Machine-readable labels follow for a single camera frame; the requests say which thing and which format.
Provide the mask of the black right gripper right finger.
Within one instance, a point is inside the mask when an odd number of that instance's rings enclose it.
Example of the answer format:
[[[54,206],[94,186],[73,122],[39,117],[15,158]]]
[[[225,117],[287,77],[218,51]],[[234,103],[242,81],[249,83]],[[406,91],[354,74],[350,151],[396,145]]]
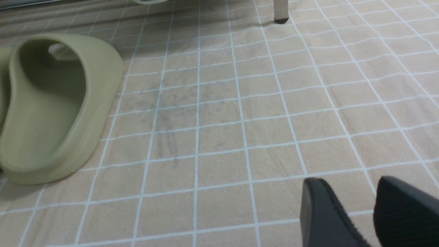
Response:
[[[378,181],[373,224],[383,247],[437,247],[438,199],[396,177],[383,176]]]

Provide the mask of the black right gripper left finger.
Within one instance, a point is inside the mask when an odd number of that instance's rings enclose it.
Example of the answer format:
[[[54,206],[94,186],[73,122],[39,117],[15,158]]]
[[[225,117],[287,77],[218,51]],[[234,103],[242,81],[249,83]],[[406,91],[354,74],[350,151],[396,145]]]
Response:
[[[300,225],[303,247],[370,247],[322,178],[303,180]]]

